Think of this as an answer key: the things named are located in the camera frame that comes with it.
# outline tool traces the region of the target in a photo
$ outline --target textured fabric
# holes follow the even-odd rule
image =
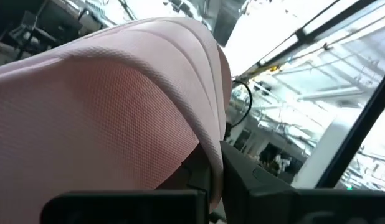
[[[152,190],[198,143],[222,192],[230,71],[186,18],[105,29],[0,67],[0,223],[71,190]]]

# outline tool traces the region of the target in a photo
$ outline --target black cable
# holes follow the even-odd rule
[[[231,128],[234,128],[235,126],[237,126],[238,124],[240,124],[241,122],[243,122],[244,119],[246,119],[246,117],[247,117],[248,114],[249,114],[250,109],[252,109],[252,103],[253,103],[253,100],[254,100],[254,99],[252,98],[252,92],[250,91],[250,89],[249,89],[249,87],[248,87],[248,85],[247,85],[246,83],[244,83],[244,82],[242,82],[242,81],[238,81],[238,80],[234,80],[233,83],[241,84],[241,85],[243,85],[243,86],[247,89],[248,94],[249,94],[249,106],[248,106],[247,112],[245,112],[245,114],[244,114],[244,116],[241,118],[241,120],[239,120],[236,124],[231,125]]]
[[[134,15],[133,11],[130,9],[130,7],[128,6],[126,0],[118,0],[118,2],[122,5],[123,9],[125,10],[125,12],[128,14],[128,17],[131,19],[131,20],[136,20],[136,16]]]

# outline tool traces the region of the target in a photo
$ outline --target ceiling light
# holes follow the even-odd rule
[[[298,42],[298,37],[296,35],[289,37],[282,44],[280,44],[278,47],[276,47],[274,50],[268,53],[262,60],[260,60],[260,64],[263,65],[264,63],[273,59],[274,57],[282,53],[284,50],[287,50],[289,47],[291,47],[293,44],[297,42]]]
[[[330,91],[319,91],[315,93],[310,93],[306,95],[300,95],[298,97],[298,101],[301,100],[324,100],[329,98],[336,97],[346,97],[346,96],[358,96],[362,95],[364,92],[362,90],[357,89],[356,87],[343,88],[338,90],[330,90]]]
[[[345,43],[348,43],[352,40],[357,40],[360,37],[364,37],[365,35],[368,35],[374,31],[377,31],[380,28],[383,28],[383,27],[385,27],[385,18],[371,24],[370,26],[368,26],[368,27],[364,28],[363,30],[351,35],[350,37],[339,41],[338,43],[339,44],[345,44]]]
[[[316,19],[312,20],[309,24],[307,24],[303,31],[306,34],[312,33],[314,30],[317,30],[319,27],[324,25],[326,22],[330,21],[332,18],[337,16],[339,13],[343,12],[345,9],[352,6],[354,3],[359,0],[340,0],[327,9],[325,12],[320,14]]]

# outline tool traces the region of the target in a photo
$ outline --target pink seat cover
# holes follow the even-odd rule
[[[0,223],[73,190],[153,190],[202,144],[222,192],[227,60],[198,21],[102,30],[0,67]]]

